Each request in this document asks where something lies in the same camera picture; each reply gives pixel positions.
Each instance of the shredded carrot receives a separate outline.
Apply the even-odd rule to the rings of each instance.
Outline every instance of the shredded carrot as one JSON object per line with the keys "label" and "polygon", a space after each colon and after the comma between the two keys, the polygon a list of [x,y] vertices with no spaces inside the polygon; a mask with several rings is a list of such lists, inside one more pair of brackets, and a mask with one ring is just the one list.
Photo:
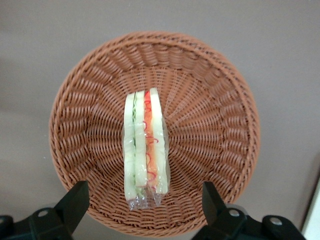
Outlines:
{"label": "shredded carrot", "polygon": [[155,189],[157,181],[157,163],[155,158],[154,141],[159,142],[154,138],[154,132],[152,129],[152,108],[150,91],[147,91],[144,95],[144,123],[145,123],[145,144],[146,144],[146,167],[147,167],[147,183],[152,189]]}

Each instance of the white surface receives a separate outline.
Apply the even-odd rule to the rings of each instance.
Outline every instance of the white surface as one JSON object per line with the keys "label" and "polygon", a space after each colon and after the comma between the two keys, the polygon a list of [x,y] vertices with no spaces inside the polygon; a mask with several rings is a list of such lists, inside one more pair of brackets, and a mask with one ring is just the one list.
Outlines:
{"label": "white surface", "polygon": [[[58,89],[90,50],[145,30],[192,35],[243,74],[261,151],[237,204],[301,226],[320,166],[318,0],[0,1],[0,213],[20,220],[65,194],[48,144]],[[128,239],[87,215],[74,238]]]}
{"label": "white surface", "polygon": [[320,179],[318,181],[311,206],[302,229],[307,240],[317,240],[320,236]]}

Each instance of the woven basket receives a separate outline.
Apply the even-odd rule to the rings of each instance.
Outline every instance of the woven basket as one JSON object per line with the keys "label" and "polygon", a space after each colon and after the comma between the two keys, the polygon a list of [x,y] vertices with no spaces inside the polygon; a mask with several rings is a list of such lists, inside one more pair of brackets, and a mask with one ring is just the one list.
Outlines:
{"label": "woven basket", "polygon": [[[127,94],[156,87],[169,135],[170,191],[162,205],[129,211],[121,132]],[[88,180],[88,213],[125,234],[169,237],[206,224],[202,183],[226,203],[248,184],[260,126],[253,96],[236,68],[201,41],[135,32],[90,52],[69,73],[49,123],[53,163],[63,186]]]}

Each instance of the plastic wrap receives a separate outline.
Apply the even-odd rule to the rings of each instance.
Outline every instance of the plastic wrap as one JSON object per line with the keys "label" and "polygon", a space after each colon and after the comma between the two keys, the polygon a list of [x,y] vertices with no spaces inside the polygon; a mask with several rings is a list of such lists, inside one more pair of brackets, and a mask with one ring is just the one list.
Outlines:
{"label": "plastic wrap", "polygon": [[130,210],[159,206],[169,191],[169,137],[155,88],[127,96],[122,129],[124,195]]}

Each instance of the screw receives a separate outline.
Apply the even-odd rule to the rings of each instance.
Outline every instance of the screw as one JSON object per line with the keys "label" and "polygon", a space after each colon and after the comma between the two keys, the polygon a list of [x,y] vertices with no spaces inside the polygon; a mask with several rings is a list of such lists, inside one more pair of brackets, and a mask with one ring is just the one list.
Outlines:
{"label": "screw", "polygon": [[271,217],[270,218],[270,222],[272,222],[274,225],[277,225],[277,226],[281,226],[282,225],[282,221],[279,218],[276,218],[276,217]]}
{"label": "screw", "polygon": [[231,215],[232,217],[239,217],[239,216],[240,216],[240,213],[239,213],[237,210],[235,210],[235,209],[231,209],[231,210],[229,211],[229,213],[230,213],[230,215]]}
{"label": "screw", "polygon": [[43,216],[45,216],[45,215],[47,215],[47,214],[48,214],[48,210],[42,210],[42,211],[40,211],[40,212],[38,213],[38,217],[41,218],[41,217],[43,217]]}

